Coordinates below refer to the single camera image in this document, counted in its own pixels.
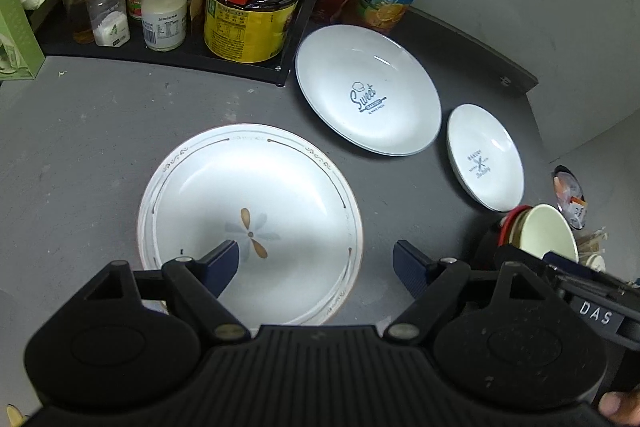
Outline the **person right hand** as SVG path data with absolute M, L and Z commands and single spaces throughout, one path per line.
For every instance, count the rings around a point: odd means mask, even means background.
M 615 424 L 640 425 L 640 391 L 607 392 L 599 402 L 599 412 Z

